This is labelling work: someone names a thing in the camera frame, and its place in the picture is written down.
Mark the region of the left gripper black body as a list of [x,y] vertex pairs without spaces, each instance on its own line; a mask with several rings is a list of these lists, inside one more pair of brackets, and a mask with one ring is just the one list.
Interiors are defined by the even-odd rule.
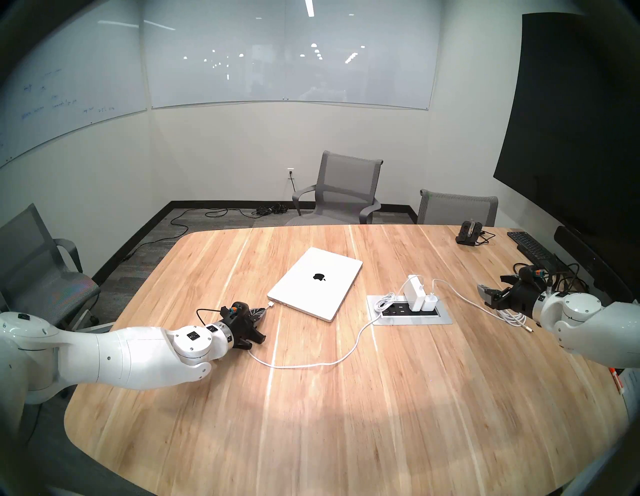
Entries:
[[226,325],[233,336],[233,348],[249,351],[253,344],[263,344],[266,336],[259,330],[259,326],[264,321],[252,322],[250,312],[241,315],[233,313],[226,316]]

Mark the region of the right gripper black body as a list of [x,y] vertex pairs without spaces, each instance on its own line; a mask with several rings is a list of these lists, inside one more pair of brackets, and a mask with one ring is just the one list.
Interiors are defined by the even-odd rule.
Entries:
[[512,285],[503,290],[504,295],[497,301],[498,311],[514,311],[533,318],[533,310],[536,301],[543,293],[543,279],[533,278],[526,281],[521,278],[520,285]]

